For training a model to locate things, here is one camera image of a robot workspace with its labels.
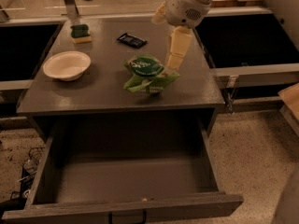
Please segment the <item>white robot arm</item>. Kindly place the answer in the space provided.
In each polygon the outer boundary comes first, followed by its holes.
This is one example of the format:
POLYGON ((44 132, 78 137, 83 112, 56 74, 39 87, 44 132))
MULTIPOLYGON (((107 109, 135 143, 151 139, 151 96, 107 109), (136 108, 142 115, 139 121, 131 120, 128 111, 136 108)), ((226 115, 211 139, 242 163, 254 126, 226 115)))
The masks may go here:
POLYGON ((192 41, 192 29, 203 20, 210 10, 212 0, 164 0, 157 8, 151 21, 174 27, 170 34, 170 48, 166 67, 179 70, 192 41))

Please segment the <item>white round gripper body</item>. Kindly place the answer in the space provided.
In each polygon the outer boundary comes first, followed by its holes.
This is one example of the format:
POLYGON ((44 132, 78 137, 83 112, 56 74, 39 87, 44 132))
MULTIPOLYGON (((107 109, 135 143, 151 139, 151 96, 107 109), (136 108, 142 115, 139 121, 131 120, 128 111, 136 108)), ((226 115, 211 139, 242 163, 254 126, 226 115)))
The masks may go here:
POLYGON ((165 18, 173 26, 196 27, 210 9, 211 0, 165 0, 165 18))

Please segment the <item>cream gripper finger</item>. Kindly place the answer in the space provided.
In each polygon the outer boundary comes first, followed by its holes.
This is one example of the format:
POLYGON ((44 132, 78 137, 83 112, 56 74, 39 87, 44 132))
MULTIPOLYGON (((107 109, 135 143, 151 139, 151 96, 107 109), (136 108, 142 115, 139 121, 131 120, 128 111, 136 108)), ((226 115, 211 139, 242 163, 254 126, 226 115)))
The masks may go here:
POLYGON ((151 21, 154 24, 164 23, 166 21, 165 18, 165 3, 162 3, 157 10, 155 11, 154 15, 151 18, 151 21))
POLYGON ((192 30, 185 26, 176 27, 170 34, 170 49, 166 59, 166 66, 172 70, 179 70, 192 41, 192 30))

